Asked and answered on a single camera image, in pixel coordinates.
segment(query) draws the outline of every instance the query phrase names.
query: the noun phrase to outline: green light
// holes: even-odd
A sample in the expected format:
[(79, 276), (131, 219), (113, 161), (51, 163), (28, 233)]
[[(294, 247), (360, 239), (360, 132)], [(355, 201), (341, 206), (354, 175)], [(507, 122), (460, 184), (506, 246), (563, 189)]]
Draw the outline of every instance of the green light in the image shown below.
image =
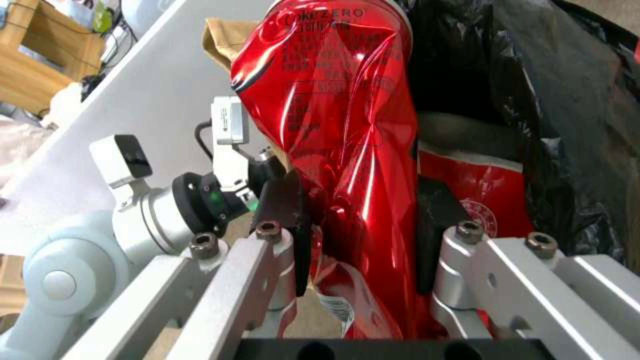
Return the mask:
[(255, 212), (255, 210), (258, 208), (258, 202), (254, 202), (252, 204), (249, 204), (249, 206), (247, 206), (247, 208), (249, 209), (249, 211), (251, 212)]
[(211, 192), (209, 194), (209, 200), (211, 200), (211, 202), (213, 203), (218, 203), (222, 201), (222, 195), (220, 194), (220, 192)]

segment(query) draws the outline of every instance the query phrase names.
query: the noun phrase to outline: black plastic bag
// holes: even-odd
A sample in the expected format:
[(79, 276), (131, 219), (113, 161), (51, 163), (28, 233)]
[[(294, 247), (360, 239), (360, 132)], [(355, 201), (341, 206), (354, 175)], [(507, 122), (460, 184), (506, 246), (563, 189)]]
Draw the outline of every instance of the black plastic bag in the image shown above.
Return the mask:
[(638, 272), (638, 38), (562, 1), (401, 5), (417, 110), (517, 129), (535, 228), (565, 254), (608, 254)]

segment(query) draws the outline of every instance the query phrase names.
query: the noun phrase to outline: hex socket screw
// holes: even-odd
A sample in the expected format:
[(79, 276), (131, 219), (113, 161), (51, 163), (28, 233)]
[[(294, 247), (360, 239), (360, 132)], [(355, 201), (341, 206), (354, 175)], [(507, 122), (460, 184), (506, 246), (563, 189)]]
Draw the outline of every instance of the hex socket screw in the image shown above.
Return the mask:
[(469, 245), (475, 245), (482, 241), (483, 226), (476, 221), (464, 220), (456, 226), (456, 237)]
[(529, 233), (524, 240), (524, 245), (531, 249), (540, 259), (550, 259), (554, 257), (558, 250), (556, 239), (545, 233)]
[(189, 244), (191, 255), (200, 260), (213, 258), (218, 255), (218, 237), (214, 233), (198, 233)]
[(258, 239), (278, 243), (282, 239), (282, 226), (275, 220), (261, 221), (255, 227), (255, 235)]

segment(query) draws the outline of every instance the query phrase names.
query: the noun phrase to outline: white cloth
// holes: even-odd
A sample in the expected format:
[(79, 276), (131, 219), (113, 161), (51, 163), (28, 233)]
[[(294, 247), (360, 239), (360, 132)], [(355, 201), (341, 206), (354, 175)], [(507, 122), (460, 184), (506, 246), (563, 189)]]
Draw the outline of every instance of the white cloth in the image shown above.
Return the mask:
[(0, 188), (53, 133), (0, 115)]

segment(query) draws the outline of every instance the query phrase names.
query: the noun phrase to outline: wooden furniture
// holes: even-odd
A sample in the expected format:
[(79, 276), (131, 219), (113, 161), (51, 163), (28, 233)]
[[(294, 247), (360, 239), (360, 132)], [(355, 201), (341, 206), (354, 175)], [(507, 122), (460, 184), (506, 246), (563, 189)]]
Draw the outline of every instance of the wooden furniture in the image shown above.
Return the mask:
[(0, 255), (0, 333), (13, 325), (27, 296), (22, 282), (20, 256)]
[[(12, 0), (0, 29), (0, 101), (42, 114), (72, 81), (100, 71), (104, 39), (42, 0)], [(63, 72), (18, 52), (23, 45)]]

